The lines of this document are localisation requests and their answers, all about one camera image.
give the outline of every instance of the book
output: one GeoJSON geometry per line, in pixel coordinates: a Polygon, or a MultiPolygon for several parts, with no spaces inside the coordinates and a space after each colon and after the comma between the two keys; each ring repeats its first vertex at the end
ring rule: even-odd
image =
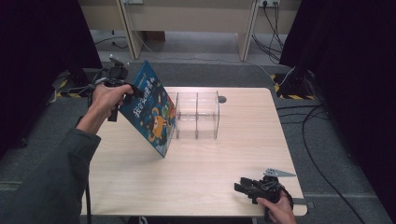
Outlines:
{"type": "Polygon", "coordinates": [[[165,157],[175,130],[175,104],[148,61],[144,61],[134,83],[143,97],[120,106],[121,114],[165,157]]]}

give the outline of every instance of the gray floor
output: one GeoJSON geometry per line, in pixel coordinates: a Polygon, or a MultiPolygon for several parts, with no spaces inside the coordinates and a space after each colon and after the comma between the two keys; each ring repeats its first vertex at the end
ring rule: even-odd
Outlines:
{"type": "MultiPolygon", "coordinates": [[[[240,62],[233,34],[166,33],[165,43],[148,42],[147,45],[153,52],[143,49],[141,57],[135,61],[131,60],[128,49],[120,49],[111,44],[114,41],[122,47],[126,46],[123,32],[112,35],[110,31],[92,31],[92,36],[95,42],[120,36],[96,46],[105,66],[109,66],[110,54],[129,63],[128,78],[133,78],[140,64],[149,60],[165,86],[264,87],[272,91],[277,108],[320,103],[318,99],[299,101],[277,98],[268,75],[287,73],[290,68],[271,62],[268,55],[260,51],[254,42],[250,44],[248,63],[240,62]]],[[[258,38],[266,45],[271,42],[270,35],[258,35],[258,38]]],[[[347,204],[318,173],[304,148],[301,121],[311,109],[278,110],[290,154],[308,202],[308,214],[297,217],[298,222],[360,223],[347,204]]],[[[0,212],[12,200],[18,185],[49,152],[49,148],[59,143],[64,133],[74,126],[77,117],[85,111],[85,99],[57,99],[37,121],[28,136],[28,147],[10,150],[0,161],[0,212]]],[[[365,223],[391,223],[361,168],[348,157],[347,148],[337,135],[325,109],[322,107],[316,113],[317,116],[305,124],[304,138],[321,172],[344,195],[365,223]]],[[[256,221],[263,223],[262,218],[256,221]]],[[[81,222],[85,223],[85,217],[81,218],[81,222]]],[[[93,223],[126,223],[126,219],[94,216],[93,223]]]]}

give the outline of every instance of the wooden table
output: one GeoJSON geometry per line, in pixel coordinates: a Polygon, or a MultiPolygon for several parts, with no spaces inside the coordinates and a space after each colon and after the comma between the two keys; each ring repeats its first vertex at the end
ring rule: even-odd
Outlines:
{"type": "MultiPolygon", "coordinates": [[[[271,93],[264,88],[166,89],[225,96],[218,138],[173,139],[163,158],[121,114],[117,122],[106,121],[91,163],[92,214],[262,217],[262,207],[234,191],[233,184],[242,176],[259,180],[270,167],[295,174],[271,93]]],[[[293,198],[304,197],[298,177],[279,181],[293,198]]],[[[296,216],[306,211],[305,205],[294,207],[296,216]]]]}

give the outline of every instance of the human hand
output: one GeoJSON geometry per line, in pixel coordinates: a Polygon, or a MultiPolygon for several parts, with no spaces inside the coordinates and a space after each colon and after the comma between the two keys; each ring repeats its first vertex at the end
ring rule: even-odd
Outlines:
{"type": "Polygon", "coordinates": [[[122,105],[126,93],[134,93],[130,85],[115,88],[106,87],[104,84],[97,85],[93,92],[92,105],[76,128],[86,133],[97,134],[103,121],[110,117],[116,105],[122,105]]]}
{"type": "Polygon", "coordinates": [[[264,198],[257,198],[257,203],[267,207],[270,211],[268,212],[269,217],[274,223],[281,224],[296,224],[297,221],[290,207],[289,199],[286,193],[280,191],[280,199],[277,203],[271,203],[264,198]]]}

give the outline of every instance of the clear acrylic box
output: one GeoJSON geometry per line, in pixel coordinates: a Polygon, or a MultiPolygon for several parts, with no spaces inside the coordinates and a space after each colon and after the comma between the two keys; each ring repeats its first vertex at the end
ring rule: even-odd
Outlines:
{"type": "Polygon", "coordinates": [[[176,139],[216,139],[218,128],[218,92],[177,93],[176,139]]]}

